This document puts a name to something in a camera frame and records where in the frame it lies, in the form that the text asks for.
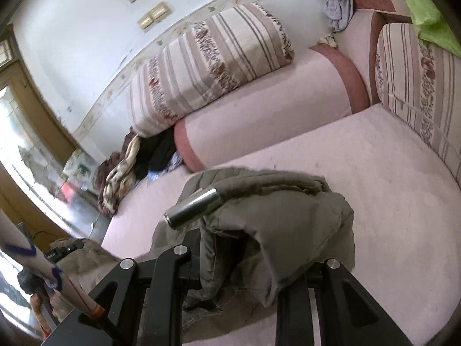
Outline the olive green padded jacket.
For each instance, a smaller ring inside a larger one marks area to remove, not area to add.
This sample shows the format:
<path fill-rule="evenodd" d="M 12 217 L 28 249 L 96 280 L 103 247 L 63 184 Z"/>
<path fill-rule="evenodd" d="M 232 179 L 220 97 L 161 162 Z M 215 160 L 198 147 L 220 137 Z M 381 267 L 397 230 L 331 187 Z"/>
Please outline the olive green padded jacket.
<path fill-rule="evenodd" d="M 182 326 L 190 328 L 218 316 L 237 326 L 234 313 L 248 315 L 270 307 L 279 292 L 315 262 L 356 262 L 354 212 L 324 178 L 306 173 L 227 167 L 193 176 L 180 199 L 215 188 L 223 204 L 211 213 L 172 229 L 159 222 L 141 228 L 151 248 L 137 261 L 159 257 L 180 244 L 187 232 L 201 233 L 201 288 L 184 299 Z"/>

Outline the brown beige patterned blanket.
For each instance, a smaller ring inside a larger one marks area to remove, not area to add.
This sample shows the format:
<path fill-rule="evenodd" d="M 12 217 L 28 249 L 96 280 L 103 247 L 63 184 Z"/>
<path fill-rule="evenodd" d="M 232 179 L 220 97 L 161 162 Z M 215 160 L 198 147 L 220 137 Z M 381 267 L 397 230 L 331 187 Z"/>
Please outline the brown beige patterned blanket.
<path fill-rule="evenodd" d="M 122 152 L 113 152 L 98 168 L 95 186 L 99 190 L 99 211 L 111 219 L 119 203 L 136 181 L 134 164 L 141 146 L 141 137 L 130 132 L 123 143 Z"/>

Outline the blue plastic bag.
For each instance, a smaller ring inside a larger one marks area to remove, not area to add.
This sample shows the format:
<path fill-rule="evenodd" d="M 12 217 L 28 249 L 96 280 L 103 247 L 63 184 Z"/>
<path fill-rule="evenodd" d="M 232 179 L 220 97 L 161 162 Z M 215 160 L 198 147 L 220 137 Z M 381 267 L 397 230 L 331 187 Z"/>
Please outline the blue plastic bag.
<path fill-rule="evenodd" d="M 165 176 L 167 173 L 172 172 L 179 166 L 183 164 L 183 158 L 180 155 L 180 152 L 175 152 L 172 157 L 170 158 L 169 162 L 167 163 L 167 166 L 165 169 L 161 171 L 148 171 L 147 177 L 151 181 L 158 180 L 160 177 Z"/>

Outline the black garment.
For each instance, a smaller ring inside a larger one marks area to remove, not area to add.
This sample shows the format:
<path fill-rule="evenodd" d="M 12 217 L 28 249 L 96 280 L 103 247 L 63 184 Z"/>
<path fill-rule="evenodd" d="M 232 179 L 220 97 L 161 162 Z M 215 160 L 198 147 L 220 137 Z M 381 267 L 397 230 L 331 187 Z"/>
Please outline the black garment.
<path fill-rule="evenodd" d="M 150 170 L 165 169 L 175 152 L 178 150 L 174 141 L 174 127 L 150 138 L 140 138 L 140 147 L 134 164 L 136 179 L 144 179 Z"/>

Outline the pink bed mattress cover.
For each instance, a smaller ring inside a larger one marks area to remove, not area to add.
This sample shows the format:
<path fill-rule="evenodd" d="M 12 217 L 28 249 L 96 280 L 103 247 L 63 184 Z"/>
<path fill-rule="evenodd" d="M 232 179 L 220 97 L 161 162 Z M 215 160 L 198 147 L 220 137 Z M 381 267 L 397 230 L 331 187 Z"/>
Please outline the pink bed mattress cover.
<path fill-rule="evenodd" d="M 439 156 L 379 100 L 377 40 L 394 10 L 361 9 L 337 36 L 341 52 L 368 54 L 372 103 L 361 112 L 210 169 L 243 166 L 323 176 L 354 210 L 354 274 L 414 345 L 460 343 L 460 182 Z M 182 166 L 144 179 L 123 199 L 102 245 L 119 257 L 151 246 L 154 230 L 197 172 Z"/>

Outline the white sleeve with blue stripes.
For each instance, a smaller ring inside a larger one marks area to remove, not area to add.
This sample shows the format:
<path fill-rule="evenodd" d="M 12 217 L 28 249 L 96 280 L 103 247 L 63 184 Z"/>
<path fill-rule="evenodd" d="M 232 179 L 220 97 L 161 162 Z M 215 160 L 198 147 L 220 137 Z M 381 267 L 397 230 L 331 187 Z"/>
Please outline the white sleeve with blue stripes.
<path fill-rule="evenodd" d="M 78 285 L 43 252 L 28 240 L 1 211 L 1 250 L 33 274 L 42 278 L 53 290 L 91 319 L 104 315 L 104 308 L 86 294 Z"/>

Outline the striped floral pillow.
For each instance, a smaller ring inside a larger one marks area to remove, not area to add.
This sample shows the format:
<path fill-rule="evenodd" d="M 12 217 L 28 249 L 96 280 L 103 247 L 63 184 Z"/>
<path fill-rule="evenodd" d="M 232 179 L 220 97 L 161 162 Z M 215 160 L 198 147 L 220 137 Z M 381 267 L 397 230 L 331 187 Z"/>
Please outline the striped floral pillow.
<path fill-rule="evenodd" d="M 224 10 L 141 64 L 129 88 L 132 128 L 143 138 L 155 136 L 293 59 L 281 22 L 261 5 Z"/>

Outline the pink bolster cushion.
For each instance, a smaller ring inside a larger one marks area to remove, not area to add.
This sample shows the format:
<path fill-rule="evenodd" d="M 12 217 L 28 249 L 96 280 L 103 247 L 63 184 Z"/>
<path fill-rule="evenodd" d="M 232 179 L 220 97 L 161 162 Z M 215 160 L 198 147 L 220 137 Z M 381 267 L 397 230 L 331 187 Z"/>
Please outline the pink bolster cushion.
<path fill-rule="evenodd" d="M 370 59 L 324 45 L 193 112 L 174 128 L 184 165 L 209 169 L 370 107 Z"/>

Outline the striped floral side cushion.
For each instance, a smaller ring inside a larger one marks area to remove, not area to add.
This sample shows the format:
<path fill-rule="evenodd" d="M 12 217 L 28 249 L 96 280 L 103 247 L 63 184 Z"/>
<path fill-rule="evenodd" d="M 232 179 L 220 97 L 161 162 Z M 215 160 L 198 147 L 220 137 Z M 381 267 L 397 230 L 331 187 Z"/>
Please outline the striped floral side cushion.
<path fill-rule="evenodd" d="M 388 23 L 377 40 L 375 83 L 380 102 L 460 182 L 460 58 L 418 39 L 410 23 Z"/>

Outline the grey lilac cloth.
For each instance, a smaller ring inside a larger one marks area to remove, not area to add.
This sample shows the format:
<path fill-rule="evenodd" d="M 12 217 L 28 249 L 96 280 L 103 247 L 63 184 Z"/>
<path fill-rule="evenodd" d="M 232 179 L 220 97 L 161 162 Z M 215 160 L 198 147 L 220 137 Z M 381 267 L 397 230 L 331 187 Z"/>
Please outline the grey lilac cloth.
<path fill-rule="evenodd" d="M 324 13 L 333 32 L 341 32 L 354 15 L 354 0 L 327 0 Z"/>

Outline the green cloth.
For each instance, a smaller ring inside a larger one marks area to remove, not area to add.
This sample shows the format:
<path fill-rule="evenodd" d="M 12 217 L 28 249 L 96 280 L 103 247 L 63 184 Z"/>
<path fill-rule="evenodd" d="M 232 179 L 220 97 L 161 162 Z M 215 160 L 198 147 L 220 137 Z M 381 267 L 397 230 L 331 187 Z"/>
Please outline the green cloth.
<path fill-rule="evenodd" d="M 416 36 L 460 57 L 460 43 L 445 18 L 431 0 L 405 0 Z"/>

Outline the wooden door frame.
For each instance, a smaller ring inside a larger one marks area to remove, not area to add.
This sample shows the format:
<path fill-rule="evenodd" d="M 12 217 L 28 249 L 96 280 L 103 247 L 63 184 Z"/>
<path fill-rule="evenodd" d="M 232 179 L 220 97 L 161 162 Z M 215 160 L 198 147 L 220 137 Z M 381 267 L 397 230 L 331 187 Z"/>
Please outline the wooden door frame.
<path fill-rule="evenodd" d="M 1 210 L 47 248 L 80 236 L 79 191 L 63 174 L 76 144 L 38 95 L 11 26 L 1 33 Z"/>

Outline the wall light switch plate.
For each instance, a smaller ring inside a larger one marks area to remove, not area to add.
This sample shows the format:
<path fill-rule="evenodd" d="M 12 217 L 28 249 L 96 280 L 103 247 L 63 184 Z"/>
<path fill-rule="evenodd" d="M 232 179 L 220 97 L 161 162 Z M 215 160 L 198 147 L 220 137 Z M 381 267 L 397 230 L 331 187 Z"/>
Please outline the wall light switch plate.
<path fill-rule="evenodd" d="M 165 2 L 160 2 L 143 15 L 138 21 L 137 25 L 144 31 L 154 23 L 162 21 L 166 16 L 171 13 L 169 6 Z"/>

